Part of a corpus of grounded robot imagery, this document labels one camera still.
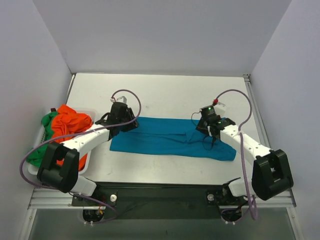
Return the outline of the teal blue t shirt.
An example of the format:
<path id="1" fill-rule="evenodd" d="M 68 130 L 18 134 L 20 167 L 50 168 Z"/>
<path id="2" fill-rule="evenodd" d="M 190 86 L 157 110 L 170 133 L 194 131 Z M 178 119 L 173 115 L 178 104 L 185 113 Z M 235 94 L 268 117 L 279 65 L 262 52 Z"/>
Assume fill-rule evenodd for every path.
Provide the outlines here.
<path id="1" fill-rule="evenodd" d="M 138 128 L 120 132 L 111 140 L 110 151 L 228 162 L 236 157 L 236 150 L 231 146 L 196 130 L 194 124 L 198 120 L 139 117 L 137 121 Z"/>

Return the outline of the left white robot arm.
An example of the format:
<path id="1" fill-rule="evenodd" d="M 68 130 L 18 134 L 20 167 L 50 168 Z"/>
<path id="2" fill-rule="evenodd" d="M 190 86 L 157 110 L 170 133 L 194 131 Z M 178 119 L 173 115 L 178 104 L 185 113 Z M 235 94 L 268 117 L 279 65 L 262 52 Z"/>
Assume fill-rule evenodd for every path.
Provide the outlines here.
<path id="1" fill-rule="evenodd" d="M 49 143 L 37 172 L 37 179 L 44 185 L 61 191 L 83 195 L 90 206 L 101 201 L 97 184 L 79 175 L 80 159 L 95 147 L 110 141 L 120 132 L 139 126 L 133 110 L 126 103 L 114 102 L 110 112 L 92 126 L 70 140 Z"/>

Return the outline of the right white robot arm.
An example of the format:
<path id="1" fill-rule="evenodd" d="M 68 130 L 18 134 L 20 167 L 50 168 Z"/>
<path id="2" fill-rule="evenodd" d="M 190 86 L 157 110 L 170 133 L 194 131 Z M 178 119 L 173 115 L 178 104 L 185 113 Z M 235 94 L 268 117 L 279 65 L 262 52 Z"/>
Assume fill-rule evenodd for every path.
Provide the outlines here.
<path id="1" fill-rule="evenodd" d="M 240 187 L 245 182 L 249 185 L 249 191 L 264 201 L 291 189 L 294 181 L 287 154 L 281 149 L 273 150 L 262 145 L 241 131 L 234 121 L 222 118 L 224 107 L 220 103 L 202 107 L 196 130 L 232 147 L 253 169 L 251 180 L 244 176 L 243 181 L 236 181 L 223 189 L 222 200 L 233 204 L 240 196 L 245 196 L 246 187 Z"/>

